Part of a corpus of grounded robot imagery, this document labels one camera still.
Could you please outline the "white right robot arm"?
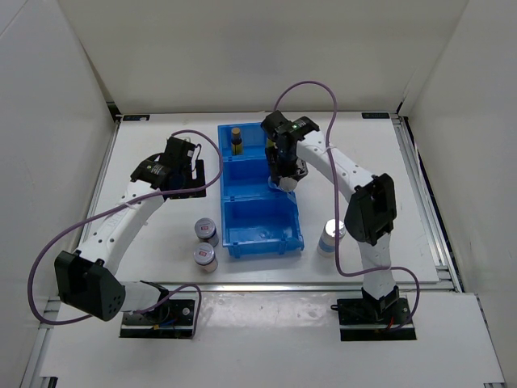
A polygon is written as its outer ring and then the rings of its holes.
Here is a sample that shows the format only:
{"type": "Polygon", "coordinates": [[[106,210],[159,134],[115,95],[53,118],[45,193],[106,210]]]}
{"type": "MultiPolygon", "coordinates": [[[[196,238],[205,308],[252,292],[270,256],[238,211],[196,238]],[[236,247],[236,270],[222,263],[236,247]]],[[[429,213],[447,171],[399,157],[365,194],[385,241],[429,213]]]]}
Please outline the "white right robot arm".
{"type": "Polygon", "coordinates": [[[390,175],[375,175],[348,158],[330,143],[307,116],[291,121],[274,111],[261,123],[268,143],[265,149],[271,184],[293,191],[314,167],[347,201],[343,224],[358,243],[363,265],[363,313],[372,323],[385,321],[399,290],[390,272],[389,244],[397,217],[394,182],[390,175]]]}

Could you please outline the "blue label shaker silver lid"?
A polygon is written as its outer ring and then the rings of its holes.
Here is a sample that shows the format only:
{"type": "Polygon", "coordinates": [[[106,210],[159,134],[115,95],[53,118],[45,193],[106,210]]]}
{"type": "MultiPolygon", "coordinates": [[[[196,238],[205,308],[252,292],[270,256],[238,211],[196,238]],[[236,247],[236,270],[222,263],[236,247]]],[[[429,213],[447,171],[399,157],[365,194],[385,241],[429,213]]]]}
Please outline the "blue label shaker silver lid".
{"type": "Polygon", "coordinates": [[[299,179],[293,177],[281,177],[277,182],[273,180],[271,176],[268,177],[268,186],[274,190],[280,190],[282,192],[293,192],[299,179]]]}

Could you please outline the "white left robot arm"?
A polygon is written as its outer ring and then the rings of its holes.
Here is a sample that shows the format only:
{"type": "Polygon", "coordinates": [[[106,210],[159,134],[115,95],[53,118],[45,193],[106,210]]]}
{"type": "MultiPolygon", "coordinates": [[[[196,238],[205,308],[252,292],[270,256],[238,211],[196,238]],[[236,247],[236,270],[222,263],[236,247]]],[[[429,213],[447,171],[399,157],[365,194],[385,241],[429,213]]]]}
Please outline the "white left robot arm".
{"type": "Polygon", "coordinates": [[[116,273],[126,250],[151,215],[167,199],[192,196],[204,185],[204,164],[194,158],[188,140],[170,137],[166,148],[142,161],[130,175],[120,210],[106,216],[75,252],[62,251],[54,261],[62,302],[103,321],[119,312],[141,311],[151,323],[170,312],[160,285],[147,281],[120,282],[116,273]]]}

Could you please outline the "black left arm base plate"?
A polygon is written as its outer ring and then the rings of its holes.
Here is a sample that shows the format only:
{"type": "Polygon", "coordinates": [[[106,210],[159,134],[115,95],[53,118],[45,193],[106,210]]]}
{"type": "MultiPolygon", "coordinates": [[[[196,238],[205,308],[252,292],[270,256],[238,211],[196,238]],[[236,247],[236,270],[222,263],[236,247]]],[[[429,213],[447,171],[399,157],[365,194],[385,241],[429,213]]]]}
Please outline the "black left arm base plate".
{"type": "Polygon", "coordinates": [[[180,293],[149,313],[124,313],[119,337],[122,339],[192,339],[197,307],[198,297],[194,293],[180,293]]]}

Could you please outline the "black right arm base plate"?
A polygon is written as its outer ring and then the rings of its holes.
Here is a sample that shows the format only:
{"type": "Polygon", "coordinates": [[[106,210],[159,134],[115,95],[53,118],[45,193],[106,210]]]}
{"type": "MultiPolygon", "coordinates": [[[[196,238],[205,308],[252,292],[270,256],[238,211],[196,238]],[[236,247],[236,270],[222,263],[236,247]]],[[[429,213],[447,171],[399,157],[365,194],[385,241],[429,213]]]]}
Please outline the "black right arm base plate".
{"type": "Polygon", "coordinates": [[[412,341],[416,330],[410,318],[410,306],[405,297],[377,318],[361,298],[338,299],[330,309],[338,314],[342,342],[412,341]]]}

